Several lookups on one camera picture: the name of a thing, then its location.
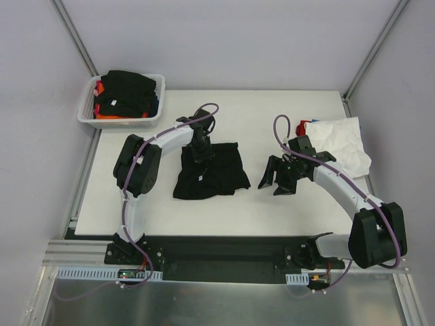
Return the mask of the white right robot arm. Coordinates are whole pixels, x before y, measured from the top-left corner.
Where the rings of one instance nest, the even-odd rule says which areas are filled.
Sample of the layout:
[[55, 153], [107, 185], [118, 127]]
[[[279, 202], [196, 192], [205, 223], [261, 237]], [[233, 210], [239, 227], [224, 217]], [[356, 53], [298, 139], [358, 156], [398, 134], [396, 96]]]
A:
[[363, 269], [397, 268], [407, 253], [404, 212], [399, 204], [363, 192], [335, 157], [316, 151], [307, 136], [289, 140], [282, 149], [282, 156], [269, 157], [259, 186], [276, 184], [276, 196], [293, 195], [298, 181], [308, 179], [331, 195], [351, 220], [347, 234], [326, 232], [310, 237], [306, 262], [321, 268], [333, 257], [350, 259]]

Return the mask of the white t shirt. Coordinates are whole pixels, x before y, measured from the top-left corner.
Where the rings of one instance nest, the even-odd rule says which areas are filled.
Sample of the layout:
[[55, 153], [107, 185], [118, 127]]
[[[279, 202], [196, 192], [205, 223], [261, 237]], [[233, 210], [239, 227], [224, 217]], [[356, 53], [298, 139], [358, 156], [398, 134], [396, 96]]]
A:
[[317, 151], [328, 151], [353, 179], [369, 174], [372, 160], [365, 152], [357, 117], [306, 122], [305, 134]]

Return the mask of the white plastic laundry basket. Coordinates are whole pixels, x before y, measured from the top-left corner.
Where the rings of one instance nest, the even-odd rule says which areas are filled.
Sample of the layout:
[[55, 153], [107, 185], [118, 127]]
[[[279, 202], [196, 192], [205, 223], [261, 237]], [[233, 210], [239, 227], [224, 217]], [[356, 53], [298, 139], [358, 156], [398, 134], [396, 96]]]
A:
[[90, 124], [96, 129], [115, 129], [115, 128], [153, 128], [158, 124], [164, 107], [164, 96], [166, 90], [166, 80], [161, 74], [143, 74], [156, 82], [155, 93], [157, 97], [157, 112], [153, 117], [147, 118], [123, 118], [123, 119], [94, 119], [94, 89], [97, 82], [101, 80], [100, 75], [93, 76], [86, 84], [77, 107], [77, 119], [85, 124]]

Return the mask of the red t shirt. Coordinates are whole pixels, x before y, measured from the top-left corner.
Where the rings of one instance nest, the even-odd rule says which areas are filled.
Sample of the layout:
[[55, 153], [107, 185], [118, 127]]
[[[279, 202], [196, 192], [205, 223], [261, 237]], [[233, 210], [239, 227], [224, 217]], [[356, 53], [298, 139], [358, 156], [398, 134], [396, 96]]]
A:
[[301, 120], [299, 125], [296, 127], [296, 136], [304, 136], [306, 135], [306, 124], [311, 123], [311, 120]]

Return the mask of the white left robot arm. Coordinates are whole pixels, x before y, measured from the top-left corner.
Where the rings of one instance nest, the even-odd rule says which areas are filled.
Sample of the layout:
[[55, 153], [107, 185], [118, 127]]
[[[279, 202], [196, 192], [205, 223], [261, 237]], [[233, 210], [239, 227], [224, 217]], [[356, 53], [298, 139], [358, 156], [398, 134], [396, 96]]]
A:
[[204, 200], [231, 196], [249, 189], [251, 183], [243, 169], [237, 143], [212, 143], [215, 118], [202, 110], [192, 117], [181, 117], [168, 130], [149, 140], [131, 134], [124, 142], [113, 175], [122, 196], [121, 223], [115, 240], [125, 243], [120, 256], [129, 264], [143, 259], [139, 240], [144, 231], [137, 205], [157, 182], [161, 159], [181, 149], [181, 172], [173, 197], [180, 200]]

